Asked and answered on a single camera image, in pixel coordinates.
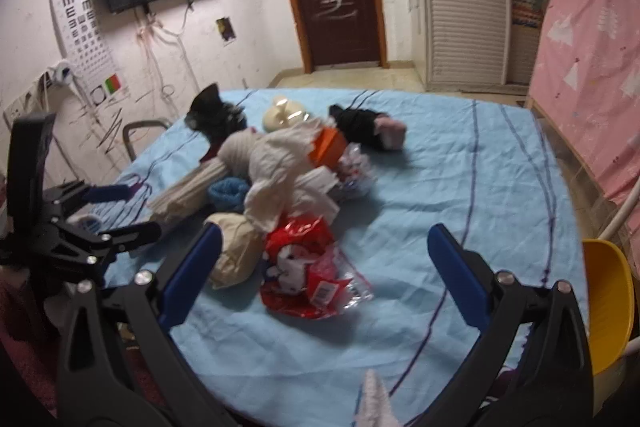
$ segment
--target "yellow plastic chair seat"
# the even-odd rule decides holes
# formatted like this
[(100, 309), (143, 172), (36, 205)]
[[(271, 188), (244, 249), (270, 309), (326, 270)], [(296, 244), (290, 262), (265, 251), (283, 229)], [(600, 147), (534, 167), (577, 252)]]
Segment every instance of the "yellow plastic chair seat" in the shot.
[(589, 350), (593, 374), (622, 355), (634, 322), (634, 286), (620, 248), (602, 239), (582, 241), (589, 294)]

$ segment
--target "metal screw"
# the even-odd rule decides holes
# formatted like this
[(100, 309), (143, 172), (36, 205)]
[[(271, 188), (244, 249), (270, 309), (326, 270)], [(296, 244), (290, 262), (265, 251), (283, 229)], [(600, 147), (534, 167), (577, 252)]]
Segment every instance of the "metal screw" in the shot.
[(138, 286), (144, 286), (146, 284), (149, 284), (153, 278), (154, 275), (149, 272), (149, 270), (140, 270), (138, 273), (136, 273), (136, 276), (133, 277), (133, 280)]
[(87, 293), (91, 288), (94, 287), (93, 284), (91, 284), (91, 281), (88, 281), (87, 279), (80, 281), (78, 283), (78, 286), (76, 286), (78, 288), (78, 291), (80, 293)]
[(516, 280), (516, 278), (513, 276), (513, 273), (507, 270), (499, 271), (496, 275), (496, 278), (500, 284), (504, 284), (505, 286), (512, 285)]
[(558, 281), (558, 291), (562, 293), (571, 293), (571, 284), (567, 281)]

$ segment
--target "bed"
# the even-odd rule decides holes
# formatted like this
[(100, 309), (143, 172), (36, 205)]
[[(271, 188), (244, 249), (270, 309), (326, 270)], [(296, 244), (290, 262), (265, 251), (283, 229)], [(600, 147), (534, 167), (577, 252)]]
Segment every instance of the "bed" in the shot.
[[(375, 298), (350, 313), (305, 321), (267, 312), (257, 295), (258, 273), (233, 288), (205, 287), (187, 319), (171, 335), (204, 384), (229, 408), (264, 425), (347, 426), (358, 390), (373, 368), (407, 423), (440, 392), (474, 343), (426, 250), (426, 234), (444, 223), (463, 246), (493, 270), (521, 282), (574, 286), (586, 322), (586, 280), (580, 237), (555, 158), (525, 109), (462, 98), (396, 91), (235, 90), (249, 125), (260, 128), (276, 93), (316, 115), (328, 105), (385, 111), (408, 126), (402, 153), (370, 152), (377, 182), (372, 193), (341, 206), (332, 230), (342, 249), (372, 283)], [(127, 168), (120, 182), (145, 186), (127, 202), (95, 207), (106, 227), (145, 219), (145, 201), (188, 171), (206, 140), (182, 121), (165, 131)], [(154, 270), (183, 248), (211, 212), (186, 219), (155, 245), (120, 256), (109, 285)], [(506, 362), (517, 364), (526, 328)]]

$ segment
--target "pile of clothes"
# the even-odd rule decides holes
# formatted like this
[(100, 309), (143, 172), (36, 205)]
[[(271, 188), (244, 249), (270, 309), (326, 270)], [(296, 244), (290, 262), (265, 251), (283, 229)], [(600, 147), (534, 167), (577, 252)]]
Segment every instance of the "pile of clothes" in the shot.
[[(265, 284), (278, 272), (278, 285), (267, 284), (271, 290), (303, 295), (309, 270), (322, 266), (319, 260), (325, 251), (331, 261), (324, 264), (332, 268), (319, 271), (326, 279), (319, 288), (327, 290), (329, 280), (339, 288), (338, 278), (345, 275), (340, 270), (344, 256), (327, 248), (335, 243), (328, 226), (338, 214), (340, 201), (366, 196), (374, 183), (369, 157), (350, 141), (377, 150), (402, 149), (404, 124), (387, 114), (336, 105), (329, 117), (313, 118), (300, 104), (276, 97), (275, 110), (265, 115), (270, 119), (265, 127), (276, 130), (262, 134), (246, 127), (241, 107), (220, 100), (217, 86), (203, 93), (186, 119), (209, 139), (209, 152), (196, 169), (148, 204), (150, 219), (170, 227), (208, 204), (214, 207), (207, 221), (216, 223), (223, 233), (223, 251), (209, 278), (216, 289), (248, 279), (265, 253)], [(295, 109), (293, 117), (287, 107)], [(319, 244), (318, 236), (308, 236), (308, 245), (303, 245), (302, 235), (311, 229), (320, 231), (322, 250), (310, 246)], [(270, 258), (266, 245), (285, 236), (289, 242), (281, 242)], [(351, 272), (348, 277), (350, 287), (362, 281), (359, 296), (367, 293), (364, 278)], [(313, 299), (314, 295), (307, 296), (308, 301)], [(305, 316), (319, 318), (326, 313)]]

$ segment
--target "red plastic bag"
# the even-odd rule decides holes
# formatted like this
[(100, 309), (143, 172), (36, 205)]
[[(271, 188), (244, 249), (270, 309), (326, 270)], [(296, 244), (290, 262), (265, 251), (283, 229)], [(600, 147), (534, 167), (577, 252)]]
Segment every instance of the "red plastic bag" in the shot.
[(272, 311), (323, 319), (373, 296), (321, 217), (286, 219), (264, 249), (260, 298)]

